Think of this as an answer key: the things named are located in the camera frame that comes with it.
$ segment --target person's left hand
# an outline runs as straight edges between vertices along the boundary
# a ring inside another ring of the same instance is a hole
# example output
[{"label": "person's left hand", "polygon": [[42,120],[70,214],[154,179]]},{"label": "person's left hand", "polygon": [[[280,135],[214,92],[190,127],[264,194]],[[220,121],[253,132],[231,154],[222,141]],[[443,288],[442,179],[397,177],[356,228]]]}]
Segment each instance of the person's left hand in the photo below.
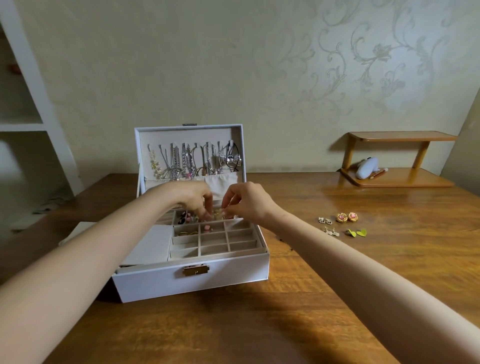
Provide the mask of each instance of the person's left hand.
[{"label": "person's left hand", "polygon": [[194,210],[201,220],[211,220],[213,195],[205,181],[174,181],[165,183],[171,188],[177,203],[187,210]]}]

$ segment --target white jewelry box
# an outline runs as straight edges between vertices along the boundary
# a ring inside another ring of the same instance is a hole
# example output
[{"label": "white jewelry box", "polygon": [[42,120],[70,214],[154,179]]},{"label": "white jewelry box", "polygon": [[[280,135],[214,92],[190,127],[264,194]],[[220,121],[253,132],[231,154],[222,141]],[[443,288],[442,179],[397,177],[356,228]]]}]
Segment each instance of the white jewelry box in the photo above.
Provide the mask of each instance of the white jewelry box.
[{"label": "white jewelry box", "polygon": [[[217,146],[220,142],[221,148],[233,141],[241,157],[238,172],[224,166],[221,174],[202,176],[199,173],[200,176],[194,177],[209,184],[214,194],[214,209],[220,207],[228,186],[246,181],[241,124],[135,128],[135,140],[139,193],[165,182],[154,175],[148,145],[163,171],[167,166],[159,145],[164,156],[167,149],[170,161],[172,143],[179,147],[180,157],[183,143],[192,148],[197,143],[194,157],[200,170],[203,166],[203,162],[199,163],[202,160],[200,146],[207,142]],[[218,158],[211,158],[212,161],[219,166]],[[163,215],[112,275],[122,302],[268,279],[270,253],[257,225],[241,218],[179,224],[183,212],[178,208]],[[65,241],[91,224],[80,223]],[[205,225],[211,227],[211,232],[205,232]]]}]

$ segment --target person's right arm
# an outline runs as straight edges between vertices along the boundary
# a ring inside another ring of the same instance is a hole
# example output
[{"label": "person's right arm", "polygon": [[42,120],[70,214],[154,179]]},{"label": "person's right arm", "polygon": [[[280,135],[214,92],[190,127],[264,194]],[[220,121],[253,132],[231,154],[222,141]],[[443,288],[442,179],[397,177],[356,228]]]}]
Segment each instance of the person's right arm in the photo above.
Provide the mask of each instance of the person's right arm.
[{"label": "person's right arm", "polygon": [[288,243],[402,363],[480,363],[480,329],[395,272],[282,210],[261,185],[232,185],[224,215]]}]

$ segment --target jewelry box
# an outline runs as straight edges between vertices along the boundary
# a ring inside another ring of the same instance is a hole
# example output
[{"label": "jewelry box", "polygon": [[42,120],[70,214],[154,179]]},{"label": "jewelry box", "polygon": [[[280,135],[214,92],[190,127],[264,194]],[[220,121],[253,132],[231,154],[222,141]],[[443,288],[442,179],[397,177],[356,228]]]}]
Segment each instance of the jewelry box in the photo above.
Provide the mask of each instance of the jewelry box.
[{"label": "jewelry box", "polygon": [[[137,196],[171,179],[205,180],[219,211],[228,187],[246,181],[241,124],[135,128],[135,140]],[[65,241],[92,224],[80,223]],[[112,279],[122,302],[131,302],[265,280],[269,263],[257,225],[221,215],[196,221],[193,211],[174,208],[158,219]]]}]

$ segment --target person's left arm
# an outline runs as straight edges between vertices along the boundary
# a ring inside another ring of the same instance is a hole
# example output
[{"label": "person's left arm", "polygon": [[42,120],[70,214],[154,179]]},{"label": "person's left arm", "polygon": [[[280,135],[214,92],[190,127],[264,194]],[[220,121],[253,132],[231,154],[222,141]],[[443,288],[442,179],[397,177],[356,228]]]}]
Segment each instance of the person's left arm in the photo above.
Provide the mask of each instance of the person's left arm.
[{"label": "person's left arm", "polygon": [[205,182],[168,182],[54,249],[0,287],[2,363],[41,363],[160,216],[176,204],[212,214]]}]

